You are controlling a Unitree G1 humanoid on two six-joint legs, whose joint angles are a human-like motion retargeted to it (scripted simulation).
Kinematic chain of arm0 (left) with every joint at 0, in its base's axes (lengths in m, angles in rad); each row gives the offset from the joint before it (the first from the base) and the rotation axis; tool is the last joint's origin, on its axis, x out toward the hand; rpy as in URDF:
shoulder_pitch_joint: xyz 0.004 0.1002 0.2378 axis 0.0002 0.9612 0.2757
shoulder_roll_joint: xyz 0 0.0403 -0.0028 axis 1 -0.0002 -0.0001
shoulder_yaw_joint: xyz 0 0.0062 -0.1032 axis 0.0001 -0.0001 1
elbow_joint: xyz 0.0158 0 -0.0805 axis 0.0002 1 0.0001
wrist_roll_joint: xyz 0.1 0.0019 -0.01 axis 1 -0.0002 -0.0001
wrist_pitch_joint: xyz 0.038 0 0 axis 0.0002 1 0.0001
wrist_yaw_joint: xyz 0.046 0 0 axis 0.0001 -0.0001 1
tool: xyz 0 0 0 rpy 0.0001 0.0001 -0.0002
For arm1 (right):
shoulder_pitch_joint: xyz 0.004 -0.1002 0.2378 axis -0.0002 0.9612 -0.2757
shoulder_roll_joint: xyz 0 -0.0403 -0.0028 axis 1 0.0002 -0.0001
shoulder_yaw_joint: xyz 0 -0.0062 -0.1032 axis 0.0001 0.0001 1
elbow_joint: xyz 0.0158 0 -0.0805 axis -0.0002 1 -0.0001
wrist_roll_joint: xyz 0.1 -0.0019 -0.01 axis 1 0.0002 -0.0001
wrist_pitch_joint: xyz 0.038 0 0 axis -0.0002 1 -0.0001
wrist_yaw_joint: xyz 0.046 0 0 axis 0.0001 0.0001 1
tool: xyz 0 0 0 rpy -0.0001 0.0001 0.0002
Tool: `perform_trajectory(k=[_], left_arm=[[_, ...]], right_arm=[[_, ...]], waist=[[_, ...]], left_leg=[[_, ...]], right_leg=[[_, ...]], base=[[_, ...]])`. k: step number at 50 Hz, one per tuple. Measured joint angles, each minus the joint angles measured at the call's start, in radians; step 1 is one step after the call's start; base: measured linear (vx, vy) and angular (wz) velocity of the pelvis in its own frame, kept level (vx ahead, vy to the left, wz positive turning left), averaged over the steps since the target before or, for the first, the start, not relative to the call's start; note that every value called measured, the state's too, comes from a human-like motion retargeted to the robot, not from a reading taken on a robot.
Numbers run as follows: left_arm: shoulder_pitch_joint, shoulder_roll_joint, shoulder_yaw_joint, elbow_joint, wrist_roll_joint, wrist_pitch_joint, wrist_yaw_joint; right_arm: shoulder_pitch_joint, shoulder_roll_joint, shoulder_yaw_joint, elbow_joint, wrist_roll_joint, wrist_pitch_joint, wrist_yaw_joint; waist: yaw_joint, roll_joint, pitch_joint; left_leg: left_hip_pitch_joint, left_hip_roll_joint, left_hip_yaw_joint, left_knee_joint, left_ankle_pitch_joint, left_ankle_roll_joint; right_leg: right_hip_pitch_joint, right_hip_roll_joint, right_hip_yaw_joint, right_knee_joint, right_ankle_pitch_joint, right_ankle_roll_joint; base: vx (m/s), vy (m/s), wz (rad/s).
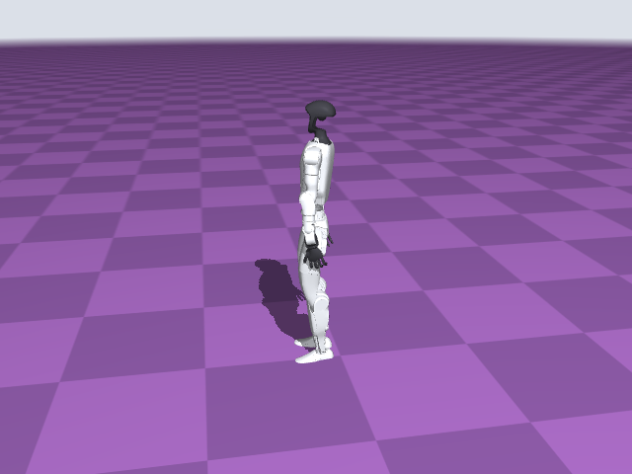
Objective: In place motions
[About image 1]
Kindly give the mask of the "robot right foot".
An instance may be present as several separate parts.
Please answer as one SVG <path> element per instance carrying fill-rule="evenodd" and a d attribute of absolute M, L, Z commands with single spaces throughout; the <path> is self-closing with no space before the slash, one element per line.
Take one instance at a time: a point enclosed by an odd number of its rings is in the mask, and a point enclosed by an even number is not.
<path fill-rule="evenodd" d="M 304 339 L 297 339 L 294 341 L 294 343 L 302 347 L 316 348 L 314 344 L 313 336 L 304 338 Z M 330 348 L 331 346 L 332 346 L 331 340 L 328 337 L 325 337 L 325 349 Z"/>

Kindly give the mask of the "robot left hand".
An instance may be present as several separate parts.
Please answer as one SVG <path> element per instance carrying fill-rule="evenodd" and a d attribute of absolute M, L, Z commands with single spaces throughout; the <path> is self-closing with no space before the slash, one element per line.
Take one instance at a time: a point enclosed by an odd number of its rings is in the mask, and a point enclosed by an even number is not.
<path fill-rule="evenodd" d="M 305 242 L 305 236 L 304 236 L 304 242 Z M 321 250 L 317 247 L 319 245 L 319 243 L 318 243 L 318 239 L 317 239 L 317 235 L 316 234 L 315 234 L 315 242 L 316 242 L 316 244 L 313 244 L 313 245 L 307 245 L 306 242 L 305 242 L 305 246 L 308 249 L 306 250 L 306 255 L 304 257 L 303 262 L 306 263 L 307 258 L 308 258 L 308 261 L 309 261 L 311 269 L 313 269 L 312 262 L 314 264 L 315 269 L 319 269 L 319 267 L 323 268 L 323 265 L 327 266 L 327 263 L 325 262 L 325 260 L 323 258 L 323 254 L 322 254 Z M 321 264 L 320 259 L 321 259 L 323 265 Z M 319 266 L 317 266 L 316 261 L 318 262 Z"/>

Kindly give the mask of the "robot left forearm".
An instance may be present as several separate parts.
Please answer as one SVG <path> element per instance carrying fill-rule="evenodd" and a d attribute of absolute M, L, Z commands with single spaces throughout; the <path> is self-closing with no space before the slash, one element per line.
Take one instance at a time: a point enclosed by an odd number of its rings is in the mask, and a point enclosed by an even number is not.
<path fill-rule="evenodd" d="M 302 206 L 302 232 L 305 236 L 305 242 L 307 245 L 316 244 L 315 242 L 315 214 L 316 207 L 313 196 L 311 194 L 303 194 L 300 197 L 300 203 Z"/>

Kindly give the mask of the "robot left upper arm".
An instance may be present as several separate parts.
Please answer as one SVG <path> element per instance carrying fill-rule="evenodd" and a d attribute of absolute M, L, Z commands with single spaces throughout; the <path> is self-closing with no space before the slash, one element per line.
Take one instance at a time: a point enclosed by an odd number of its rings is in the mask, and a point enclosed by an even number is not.
<path fill-rule="evenodd" d="M 304 151 L 303 154 L 303 165 L 304 165 L 304 184 L 306 186 L 306 191 L 302 192 L 299 195 L 300 197 L 303 194 L 311 194 L 314 199 L 314 203 L 317 198 L 317 190 L 318 190 L 318 178 L 319 178 L 319 168 L 322 163 L 322 152 L 319 147 L 310 147 Z"/>

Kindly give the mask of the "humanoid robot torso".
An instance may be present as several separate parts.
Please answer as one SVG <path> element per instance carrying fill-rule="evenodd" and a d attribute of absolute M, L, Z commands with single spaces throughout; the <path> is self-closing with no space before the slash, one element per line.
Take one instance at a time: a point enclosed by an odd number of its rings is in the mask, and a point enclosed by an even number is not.
<path fill-rule="evenodd" d="M 321 152 L 322 152 L 322 163 L 319 168 L 318 190 L 317 190 L 317 198 L 315 201 L 316 214 L 315 214 L 314 224 L 316 227 L 315 230 L 322 231 L 324 238 L 327 239 L 327 237 L 329 236 L 329 224 L 328 224 L 327 215 L 325 214 L 325 211 L 324 211 L 324 207 L 321 205 L 324 205 L 326 203 L 329 196 L 333 165 L 334 165 L 335 147 L 332 140 L 330 140 L 332 142 L 330 145 L 320 143 L 319 138 L 317 137 L 314 138 L 314 141 L 312 142 L 310 141 L 305 145 L 301 154 L 301 158 L 300 158 L 300 164 L 299 164 L 300 193 L 306 191 L 306 186 L 304 184 L 304 165 L 303 165 L 304 151 L 310 147 L 319 147 L 321 148 Z"/>

